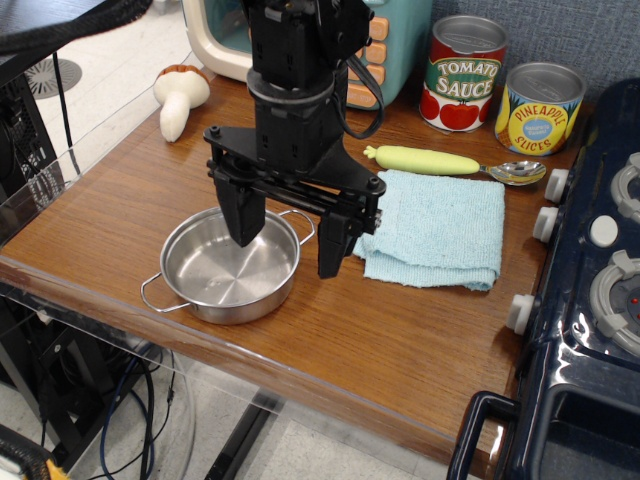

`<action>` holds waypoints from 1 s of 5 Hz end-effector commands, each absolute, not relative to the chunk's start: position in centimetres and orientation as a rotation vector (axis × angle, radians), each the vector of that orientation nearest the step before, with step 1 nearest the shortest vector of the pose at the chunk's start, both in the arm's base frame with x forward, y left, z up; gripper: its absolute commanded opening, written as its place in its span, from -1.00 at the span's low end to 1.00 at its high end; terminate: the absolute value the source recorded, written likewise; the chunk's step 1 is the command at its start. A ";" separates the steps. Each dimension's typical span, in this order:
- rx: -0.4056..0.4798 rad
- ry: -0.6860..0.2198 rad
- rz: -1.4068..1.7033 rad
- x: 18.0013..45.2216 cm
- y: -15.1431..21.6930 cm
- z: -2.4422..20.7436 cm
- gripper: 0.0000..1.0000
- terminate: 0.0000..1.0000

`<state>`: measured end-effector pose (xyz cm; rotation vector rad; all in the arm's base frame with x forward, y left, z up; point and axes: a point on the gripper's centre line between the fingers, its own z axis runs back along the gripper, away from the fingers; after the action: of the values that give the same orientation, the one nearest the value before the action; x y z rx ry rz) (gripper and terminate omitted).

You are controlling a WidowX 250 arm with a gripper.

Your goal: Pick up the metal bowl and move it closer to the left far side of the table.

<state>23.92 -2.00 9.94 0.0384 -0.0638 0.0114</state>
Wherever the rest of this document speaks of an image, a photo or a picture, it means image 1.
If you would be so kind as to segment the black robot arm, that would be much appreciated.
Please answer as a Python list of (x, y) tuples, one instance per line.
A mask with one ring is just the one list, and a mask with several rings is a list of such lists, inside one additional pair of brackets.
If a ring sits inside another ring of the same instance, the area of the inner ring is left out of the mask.
[(358, 59), (373, 11), (361, 1), (246, 1), (251, 128), (205, 132), (219, 206), (232, 239), (248, 245), (276, 200), (319, 217), (318, 274), (335, 277), (357, 239), (379, 226), (385, 183), (347, 152), (348, 76), (373, 93)]

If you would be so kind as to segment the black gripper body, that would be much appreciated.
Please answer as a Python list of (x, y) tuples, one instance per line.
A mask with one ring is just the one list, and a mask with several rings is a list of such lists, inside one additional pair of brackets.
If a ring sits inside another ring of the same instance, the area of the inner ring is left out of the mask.
[(282, 88), (256, 71), (247, 78), (254, 101), (252, 127), (212, 126), (204, 133), (210, 177), (253, 185), (273, 199), (322, 217), (352, 217), (362, 235), (380, 225), (384, 182), (346, 151), (348, 76), (315, 74), (305, 87)]

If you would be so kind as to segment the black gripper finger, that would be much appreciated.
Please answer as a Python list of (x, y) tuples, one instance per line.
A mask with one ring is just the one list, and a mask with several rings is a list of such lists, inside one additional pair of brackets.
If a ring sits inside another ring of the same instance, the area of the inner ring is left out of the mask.
[(246, 247), (265, 225), (265, 199), (253, 185), (227, 177), (215, 177), (214, 184), (231, 238)]
[(318, 275), (330, 279), (338, 275), (342, 261), (352, 254), (361, 231), (354, 219), (342, 212), (322, 215), (318, 230)]

